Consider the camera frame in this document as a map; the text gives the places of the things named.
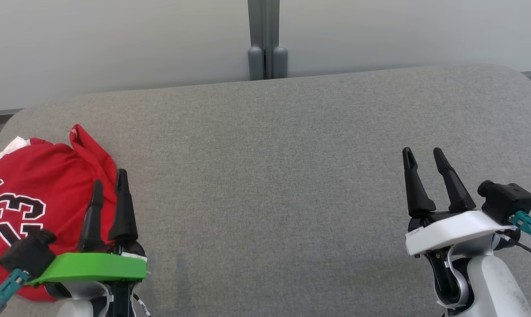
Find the gray couch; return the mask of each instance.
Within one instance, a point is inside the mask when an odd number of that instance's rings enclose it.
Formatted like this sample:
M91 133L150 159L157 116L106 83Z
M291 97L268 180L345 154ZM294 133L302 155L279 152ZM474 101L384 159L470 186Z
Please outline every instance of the gray couch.
M404 246L402 148L440 209L435 146L479 206L485 179L531 191L531 82L496 66L79 96L16 114L0 150L67 143L75 123L129 172L153 317L437 317L432 270ZM497 254L531 304L531 254ZM13 299L2 316L57 305Z

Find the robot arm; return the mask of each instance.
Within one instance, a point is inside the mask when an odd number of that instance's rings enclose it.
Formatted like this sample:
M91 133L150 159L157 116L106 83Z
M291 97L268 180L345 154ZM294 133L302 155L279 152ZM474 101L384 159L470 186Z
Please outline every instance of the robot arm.
M8 300L23 285L45 285L57 299L73 299L64 303L61 317L136 317L131 299L149 312L134 287L146 277L147 257L136 241L138 233L128 190L126 170L117 174L117 206L109 244L101 238L103 185L94 184L91 202L77 244L77 253L54 255L48 248L56 238L41 230L14 243L0 258L10 276L0 286L0 313Z
M435 148L436 165L451 202L448 211L435 212L412 150L405 148L402 154L412 217L406 250L428 259L438 304L447 310L444 316L531 317L531 308L510 270L493 255L494 250L519 245L520 229L531 234L531 194L516 184L486 181L478 190L486 203L476 210L443 151Z

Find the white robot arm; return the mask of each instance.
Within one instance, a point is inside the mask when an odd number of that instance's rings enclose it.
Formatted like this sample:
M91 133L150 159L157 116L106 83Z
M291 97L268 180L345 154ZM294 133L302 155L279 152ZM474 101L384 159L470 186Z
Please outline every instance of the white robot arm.
M476 210L442 150L435 148L434 157L451 201L448 211L438 213L420 181L412 151L403 150L412 217L406 250L417 258L423 255L432 265L437 303L446 310L443 317L531 317L509 268L493 254L520 245L521 231L531 234L531 194L516 184L486 181L478 193L487 202Z

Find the white wall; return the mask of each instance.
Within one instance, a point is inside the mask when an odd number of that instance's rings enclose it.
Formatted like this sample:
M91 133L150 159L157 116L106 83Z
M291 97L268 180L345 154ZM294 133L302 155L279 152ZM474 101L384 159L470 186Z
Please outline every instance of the white wall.
M531 70L531 0L281 0L289 76L450 62Z
M0 0L0 110L249 79L247 1Z

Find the black cable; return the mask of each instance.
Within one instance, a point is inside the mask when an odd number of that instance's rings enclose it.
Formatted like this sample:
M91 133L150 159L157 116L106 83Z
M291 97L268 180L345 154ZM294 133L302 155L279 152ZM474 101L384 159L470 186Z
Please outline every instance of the black cable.
M150 312L148 311L148 308L146 308L146 304L142 301L142 299L140 299L140 297L138 297L138 295L136 295L136 293L133 293L132 296L134 297L134 299L136 299L138 304L140 304L142 306L142 309L144 310L144 313L146 314L146 317L150 317Z
M515 242L514 244L520 247L521 249L524 249L525 251L531 253L531 247L527 247L526 245L523 245L519 243L518 241L514 241L514 242Z

